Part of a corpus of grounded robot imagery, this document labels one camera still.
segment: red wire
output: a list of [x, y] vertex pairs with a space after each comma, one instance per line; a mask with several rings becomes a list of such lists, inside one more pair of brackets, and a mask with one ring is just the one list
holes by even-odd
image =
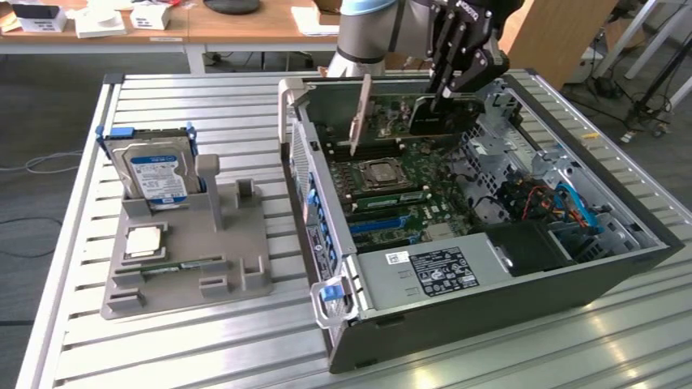
[[536, 192], [537, 189], [551, 189], [548, 186], [535, 186], [532, 189], [531, 189], [531, 192], [529, 192], [529, 197], [527, 197], [527, 204], [524, 205], [523, 207], [523, 215], [521, 215], [521, 220], [527, 220], [527, 213], [529, 212], [529, 204], [531, 204], [531, 196], [533, 196], [533, 192]]

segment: hard drive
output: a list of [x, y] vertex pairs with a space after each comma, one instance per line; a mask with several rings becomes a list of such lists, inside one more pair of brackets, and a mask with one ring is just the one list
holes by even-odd
[[149, 208], [163, 210], [185, 203], [199, 193], [195, 171], [195, 130], [113, 128], [101, 146], [112, 160], [128, 199], [147, 199]]

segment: hard drive label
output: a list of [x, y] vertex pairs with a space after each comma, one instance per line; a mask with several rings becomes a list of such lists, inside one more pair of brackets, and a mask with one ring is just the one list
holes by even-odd
[[137, 156], [129, 161], [145, 199], [160, 204], [185, 199], [185, 181], [175, 173], [179, 166], [176, 156]]
[[479, 286], [459, 247], [409, 255], [409, 260], [429, 297]]

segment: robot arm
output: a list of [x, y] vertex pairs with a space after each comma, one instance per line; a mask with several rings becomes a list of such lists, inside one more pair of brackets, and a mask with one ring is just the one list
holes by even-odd
[[475, 92], [508, 67], [497, 40], [523, 0], [345, 0], [329, 77], [380, 75], [387, 52], [432, 59], [436, 112], [456, 93]]

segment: desk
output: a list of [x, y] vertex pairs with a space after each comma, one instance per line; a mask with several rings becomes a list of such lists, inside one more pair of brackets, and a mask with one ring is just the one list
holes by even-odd
[[[511, 74], [579, 139], [599, 134], [584, 139], [593, 157], [689, 244], [689, 211], [545, 81], [524, 71]], [[277, 82], [316, 75], [128, 75], [103, 86], [17, 388], [601, 389], [688, 383], [691, 246], [580, 309], [329, 374], [277, 146]], [[553, 145], [544, 126], [521, 115], [536, 142]], [[267, 297], [105, 321], [99, 309], [123, 186], [93, 128], [167, 128], [188, 120], [200, 153], [220, 154], [217, 179], [251, 177], [261, 187], [275, 288]]]
[[[171, 11], [164, 31], [132, 27], [123, 12], [128, 34], [79, 39], [75, 22], [65, 31], [36, 33], [15, 30], [0, 36], [0, 54], [71, 53], [184, 53], [191, 73], [204, 73], [203, 54], [208, 51], [332, 51], [336, 36], [303, 36], [291, 15], [292, 6], [309, 6], [311, 0], [265, 0], [251, 15], [231, 16], [213, 12], [201, 0], [192, 7]], [[80, 9], [85, 0], [49, 0], [65, 9]]]

